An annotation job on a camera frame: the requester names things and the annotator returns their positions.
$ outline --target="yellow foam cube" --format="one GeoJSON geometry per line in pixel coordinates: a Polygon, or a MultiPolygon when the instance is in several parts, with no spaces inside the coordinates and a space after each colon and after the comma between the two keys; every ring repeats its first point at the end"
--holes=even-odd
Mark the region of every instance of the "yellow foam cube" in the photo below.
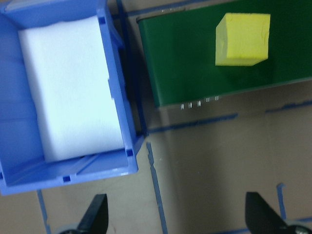
{"type": "Polygon", "coordinates": [[[226,13],[216,27],[216,66],[253,66],[268,59],[270,14],[226,13]]]}

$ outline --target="blue tape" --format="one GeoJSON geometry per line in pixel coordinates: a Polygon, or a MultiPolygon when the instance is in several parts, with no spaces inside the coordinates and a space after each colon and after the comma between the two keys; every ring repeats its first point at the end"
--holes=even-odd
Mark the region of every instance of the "blue tape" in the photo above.
{"type": "Polygon", "coordinates": [[[170,8],[178,8],[178,7],[186,6],[188,4],[199,3],[199,2],[204,2],[204,1],[208,2],[210,0],[187,0],[187,1],[182,1],[182,2],[170,3],[166,5],[154,6],[154,7],[141,9],[141,10],[130,11],[128,13],[125,13],[125,15],[127,17],[138,16],[138,15],[147,14],[153,11],[161,11],[161,10],[170,9],[170,8]]]}
{"type": "Polygon", "coordinates": [[[279,210],[281,212],[281,218],[283,220],[286,219],[286,210],[284,205],[284,198],[283,198],[283,188],[285,187],[285,184],[280,183],[277,185],[277,197],[278,197],[278,204],[279,204],[279,210]]]}
{"type": "Polygon", "coordinates": [[[47,223],[48,215],[47,215],[47,210],[45,209],[43,195],[42,195],[41,190],[37,190],[37,196],[38,196],[38,200],[39,200],[39,204],[40,204],[40,208],[41,208],[41,213],[42,213],[43,223],[45,226],[45,231],[47,232],[47,234],[51,234],[50,225],[47,223]]]}
{"type": "Polygon", "coordinates": [[[304,223],[310,223],[310,222],[312,222],[312,217],[300,218],[300,219],[296,219],[296,221],[304,222],[304,223]]]}
{"type": "Polygon", "coordinates": [[[265,113],[269,114],[269,113],[286,111],[286,110],[291,110],[291,109],[306,107],[306,106],[311,106],[311,105],[312,105],[312,100],[307,100],[302,103],[290,103],[290,104],[284,105],[281,108],[266,110],[265,113]]]}
{"type": "Polygon", "coordinates": [[[169,131],[169,130],[176,130],[176,129],[194,127],[194,126],[199,126],[199,125],[204,125],[204,124],[209,124],[209,123],[215,123],[215,122],[220,122],[220,121],[231,120],[231,119],[235,119],[237,117],[238,117],[238,114],[236,113],[236,114],[232,114],[232,115],[228,115],[228,116],[207,118],[207,119],[197,120],[197,121],[194,121],[194,122],[188,122],[188,123],[171,125],[171,126],[167,126],[167,127],[160,127],[160,128],[150,129],[150,130],[148,130],[148,133],[149,134],[161,133],[161,132],[166,132],[166,131],[169,131]]]}
{"type": "Polygon", "coordinates": [[[121,23],[121,29],[122,29],[122,34],[125,42],[125,47],[126,47],[126,56],[127,60],[130,63],[128,68],[130,69],[130,74],[131,74],[131,79],[134,85],[134,91],[135,91],[135,99],[136,99],[136,105],[137,105],[137,111],[138,115],[140,118],[140,123],[141,123],[141,128],[143,134],[146,136],[147,134],[147,127],[146,127],[146,121],[144,117],[144,112],[143,112],[143,107],[142,107],[142,102],[141,102],[141,93],[139,90],[139,82],[138,82],[138,72],[136,69],[136,63],[134,61],[134,56],[131,52],[131,45],[130,45],[130,40],[129,40],[129,34],[128,34],[128,28],[127,28],[127,22],[126,22],[126,16],[123,10],[122,6],[122,1],[117,0],[117,7],[120,15],[120,23],[121,23]]]}
{"type": "Polygon", "coordinates": [[[154,167],[154,156],[153,156],[151,143],[147,142],[146,147],[148,150],[148,160],[149,160],[150,165],[151,165],[151,174],[152,174],[152,180],[153,180],[153,185],[154,185],[154,190],[155,190],[155,195],[156,195],[156,201],[157,201],[157,205],[158,205],[158,212],[159,212],[159,217],[160,217],[160,222],[161,222],[161,227],[162,227],[162,233],[168,234],[165,213],[164,213],[164,209],[162,207],[162,201],[161,201],[161,195],[160,195],[157,173],[156,173],[156,169],[154,167]]]}

